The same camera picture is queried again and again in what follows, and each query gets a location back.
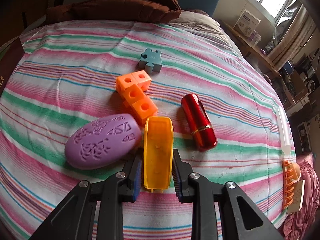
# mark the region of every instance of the gold ring band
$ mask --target gold ring band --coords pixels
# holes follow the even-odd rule
[[[207,124],[207,125],[205,125],[205,126],[202,126],[202,127],[200,127],[199,129],[193,131],[193,132],[191,133],[191,135],[194,135],[196,132],[201,132],[201,131],[203,131],[203,130],[205,130],[205,129],[208,129],[208,128],[212,128],[210,124]]]

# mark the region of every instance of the red metallic tube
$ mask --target red metallic tube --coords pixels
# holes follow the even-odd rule
[[[185,95],[181,99],[181,106],[199,151],[216,147],[218,144],[217,138],[199,97],[196,94]]]

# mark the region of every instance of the white box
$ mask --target white box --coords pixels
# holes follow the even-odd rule
[[[249,11],[244,10],[234,26],[234,29],[242,33],[246,37],[250,37],[255,28],[258,26],[260,20],[251,14]]]

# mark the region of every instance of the white plastic tube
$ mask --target white plastic tube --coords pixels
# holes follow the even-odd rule
[[[284,155],[289,155],[291,153],[291,141],[287,119],[282,106],[279,106],[276,109],[276,115],[280,132],[281,150],[283,151]]]

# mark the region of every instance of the pink ruffled cloth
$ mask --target pink ruffled cloth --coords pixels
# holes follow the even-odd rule
[[[299,212],[290,214],[284,221],[284,239],[296,240],[304,236],[305,231],[314,223],[316,210],[319,206],[319,180],[313,169],[312,154],[297,157],[301,168],[301,179],[305,180],[302,208]]]

